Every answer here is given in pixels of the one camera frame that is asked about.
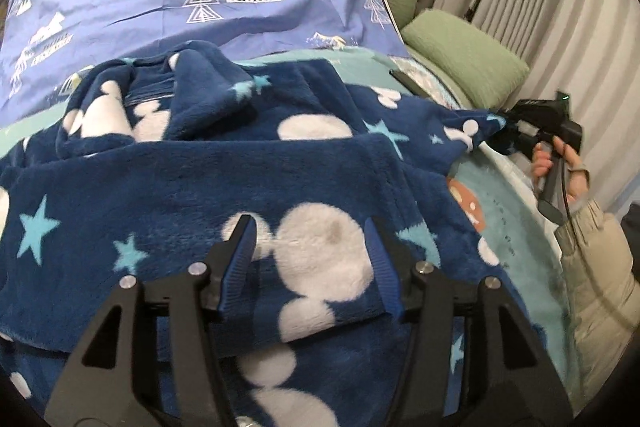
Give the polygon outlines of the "beige jacket sleeve forearm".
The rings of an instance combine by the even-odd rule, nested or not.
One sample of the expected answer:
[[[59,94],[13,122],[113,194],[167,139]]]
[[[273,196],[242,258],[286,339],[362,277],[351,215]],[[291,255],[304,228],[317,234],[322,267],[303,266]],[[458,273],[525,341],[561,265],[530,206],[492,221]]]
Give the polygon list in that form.
[[[591,199],[555,231],[570,300],[580,409],[613,373],[639,326],[639,283],[622,227]]]

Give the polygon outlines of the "person's right hand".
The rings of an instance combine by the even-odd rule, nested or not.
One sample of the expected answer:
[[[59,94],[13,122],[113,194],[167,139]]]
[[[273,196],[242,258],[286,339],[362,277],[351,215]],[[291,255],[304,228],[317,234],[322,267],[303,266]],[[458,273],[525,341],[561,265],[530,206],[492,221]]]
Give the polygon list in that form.
[[[588,200],[590,174],[576,150],[558,136],[551,143],[539,142],[534,147],[530,175],[535,190],[540,192],[547,181],[553,164],[552,153],[558,153],[562,158],[562,173],[558,182],[560,195],[570,211],[577,211]]]

